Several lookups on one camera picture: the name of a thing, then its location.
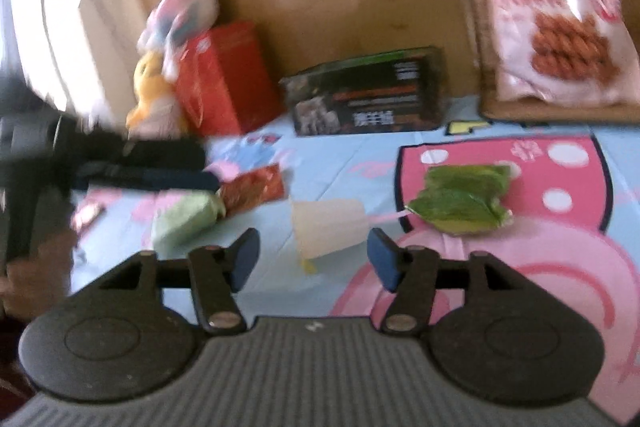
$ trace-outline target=green package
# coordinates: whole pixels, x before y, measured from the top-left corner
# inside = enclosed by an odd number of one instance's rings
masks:
[[[225,205],[216,194],[193,191],[160,212],[151,225],[155,250],[171,251],[212,227],[225,216]]]
[[[489,232],[507,225],[511,211],[500,204],[509,190],[509,166],[445,165],[431,167],[426,188],[407,209],[451,235]]]

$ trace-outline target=pink plastic bag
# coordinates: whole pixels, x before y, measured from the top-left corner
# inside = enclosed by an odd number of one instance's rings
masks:
[[[490,0],[499,100],[640,103],[638,53],[620,0]]]
[[[187,40],[211,28],[219,12],[218,0],[162,0],[146,20],[138,39],[138,52],[164,53],[162,75],[175,82]]]

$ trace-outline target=bed sheet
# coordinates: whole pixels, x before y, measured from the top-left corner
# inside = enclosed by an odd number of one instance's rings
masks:
[[[592,399],[621,423],[640,403],[640,130],[614,127],[488,123],[468,97],[450,106],[446,124],[429,132],[295,136],[281,118],[252,140],[214,140],[210,160],[231,174],[280,161],[293,200],[357,198],[368,214],[393,213],[413,197],[432,164],[507,162],[513,184],[507,206],[514,225],[468,241],[435,232],[415,219],[381,225],[401,245],[420,244],[466,259],[489,250],[586,316],[606,344]],[[108,204],[83,236],[72,274],[76,291],[145,247],[154,197],[98,191]],[[242,231],[260,232],[260,259],[237,301],[249,324],[259,315],[371,315],[392,300],[357,245],[315,261],[308,275],[298,259],[290,202],[279,201],[226,219],[162,257],[199,245],[226,246]],[[165,305],[195,323],[190,294],[164,292]],[[438,292],[432,321],[462,304]]]

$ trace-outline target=yellow stuffed toy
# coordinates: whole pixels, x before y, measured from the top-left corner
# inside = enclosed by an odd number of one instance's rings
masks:
[[[179,138],[188,126],[174,87],[162,76],[163,56],[148,52],[133,77],[138,107],[127,115],[129,134],[146,139]]]

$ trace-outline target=food package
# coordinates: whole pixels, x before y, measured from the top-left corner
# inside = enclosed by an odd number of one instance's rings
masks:
[[[151,244],[155,250],[173,250],[224,216],[225,206],[216,194],[188,192],[156,214],[151,225]]]
[[[508,225],[511,211],[500,204],[511,181],[508,165],[431,167],[425,189],[407,209],[450,235],[489,232]]]
[[[348,58],[283,78],[299,136],[437,129],[447,68],[435,46]]]
[[[225,205],[227,217],[284,197],[284,182],[277,164],[240,174],[220,187],[220,199]]]
[[[490,0],[497,96],[566,107],[640,103],[620,0]]]

